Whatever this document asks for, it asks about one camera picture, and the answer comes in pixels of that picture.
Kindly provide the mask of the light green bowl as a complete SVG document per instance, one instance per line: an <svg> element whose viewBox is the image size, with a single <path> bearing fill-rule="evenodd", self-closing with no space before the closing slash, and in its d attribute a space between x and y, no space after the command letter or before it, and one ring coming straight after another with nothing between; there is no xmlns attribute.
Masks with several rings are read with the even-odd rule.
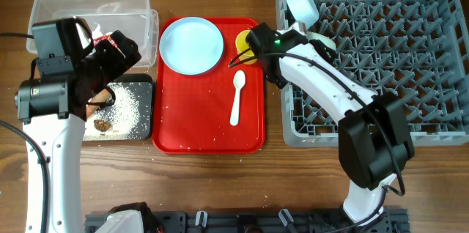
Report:
<svg viewBox="0 0 469 233"><path fill-rule="evenodd" d="M321 35L321 34L318 34L318 33L315 33L315 32L306 32L306 37L309 40L319 40L320 42L325 44L327 47L329 47L333 50L336 50L335 42L332 41L332 39L329 38L329 37L326 37L324 35Z"/></svg>

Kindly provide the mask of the light blue bowl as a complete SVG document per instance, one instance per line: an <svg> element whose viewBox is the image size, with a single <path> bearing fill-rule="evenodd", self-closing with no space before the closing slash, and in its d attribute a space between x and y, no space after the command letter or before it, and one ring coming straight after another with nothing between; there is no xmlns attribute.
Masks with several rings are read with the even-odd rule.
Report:
<svg viewBox="0 0 469 233"><path fill-rule="evenodd" d="M310 29L319 20L319 10L314 0L286 0L287 6L296 21Z"/></svg>

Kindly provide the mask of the dark brown food lump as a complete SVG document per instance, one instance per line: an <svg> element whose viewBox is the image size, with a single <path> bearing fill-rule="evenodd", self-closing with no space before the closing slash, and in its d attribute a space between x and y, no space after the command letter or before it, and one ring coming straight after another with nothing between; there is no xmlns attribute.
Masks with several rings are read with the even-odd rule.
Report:
<svg viewBox="0 0 469 233"><path fill-rule="evenodd" d="M94 123L95 129L103 133L111 128L110 122L105 122L101 119L95 119L93 123Z"/></svg>

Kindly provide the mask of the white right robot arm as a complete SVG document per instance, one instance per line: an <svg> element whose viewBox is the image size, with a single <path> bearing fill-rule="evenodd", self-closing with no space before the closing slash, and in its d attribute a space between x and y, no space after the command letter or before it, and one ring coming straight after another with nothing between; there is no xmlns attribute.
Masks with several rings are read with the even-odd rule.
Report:
<svg viewBox="0 0 469 233"><path fill-rule="evenodd" d="M402 171L415 155L402 101L339 72L337 52L309 39L299 23L281 31L261 23L245 41L269 82L298 86L336 123L339 162L350 179L342 209L354 227L376 221L387 192L405 194Z"/></svg>

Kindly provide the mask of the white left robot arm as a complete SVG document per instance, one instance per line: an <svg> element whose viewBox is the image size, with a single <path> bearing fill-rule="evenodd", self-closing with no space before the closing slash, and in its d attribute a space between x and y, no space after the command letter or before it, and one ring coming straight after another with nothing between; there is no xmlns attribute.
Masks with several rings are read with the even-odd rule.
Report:
<svg viewBox="0 0 469 233"><path fill-rule="evenodd" d="M80 155L90 99L141 58L137 44L115 31L82 47L77 32L58 33L33 62L39 78L15 99L29 148L26 232L82 232Z"/></svg>

